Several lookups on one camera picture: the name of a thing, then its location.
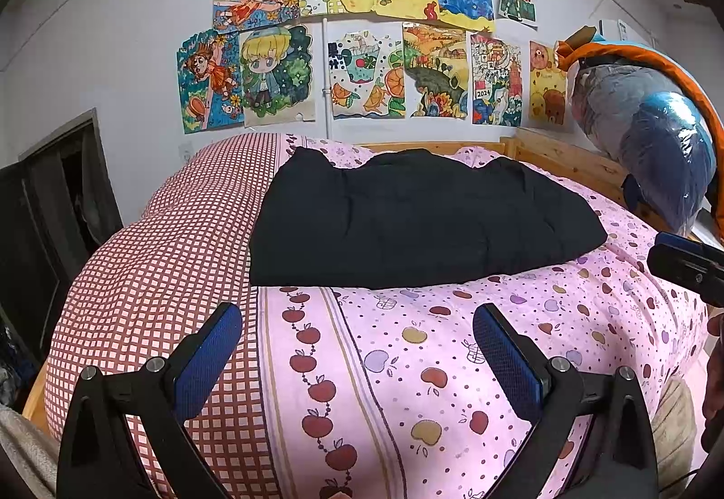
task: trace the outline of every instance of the white pipe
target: white pipe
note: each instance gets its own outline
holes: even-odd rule
[[[332,135],[332,122],[334,121],[334,114],[332,111],[332,89],[330,88],[331,81],[329,79],[327,17],[322,17],[321,20],[321,56],[323,61],[322,68],[324,70],[324,88],[321,91],[324,95],[324,137],[329,139]]]

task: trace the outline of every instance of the beige fabric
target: beige fabric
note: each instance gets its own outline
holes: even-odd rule
[[[659,402],[651,427],[654,433],[659,487],[665,487],[691,470],[696,443],[696,418],[689,387],[683,380],[671,379]],[[686,481],[671,487],[661,497],[678,497]]]
[[[0,446],[38,499],[53,499],[59,443],[5,405],[0,405]]]

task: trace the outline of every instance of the orange trim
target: orange trim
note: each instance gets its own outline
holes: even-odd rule
[[[700,86],[678,64],[672,62],[666,56],[639,46],[590,42],[573,50],[566,42],[559,42],[557,52],[560,70],[567,71],[571,64],[574,64],[580,58],[616,55],[649,64],[651,68],[663,72],[681,87],[686,96],[696,105],[701,116],[704,117],[704,121],[707,122],[709,131],[712,134],[714,151],[717,157],[717,170],[720,171],[717,212],[714,221],[719,230],[719,239],[724,238],[724,178],[721,177],[721,175],[724,175],[724,128],[712,102],[701,90]]]

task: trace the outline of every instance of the transparent plastic wrap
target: transparent plastic wrap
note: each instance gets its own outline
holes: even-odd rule
[[[630,173],[642,200],[685,235],[716,168],[709,130],[694,104],[658,70],[609,57],[582,61],[573,118],[591,142]],[[624,187],[632,205],[631,182]]]

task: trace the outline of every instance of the black cable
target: black cable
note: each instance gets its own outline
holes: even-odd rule
[[[699,472],[699,469],[694,469],[691,472],[687,472],[685,475],[678,477],[678,479],[674,482],[670,482],[668,485],[666,485],[663,489],[659,489],[659,493],[663,493],[665,490],[671,489],[674,485],[677,485],[684,479],[688,479],[691,475],[696,475],[696,473]]]

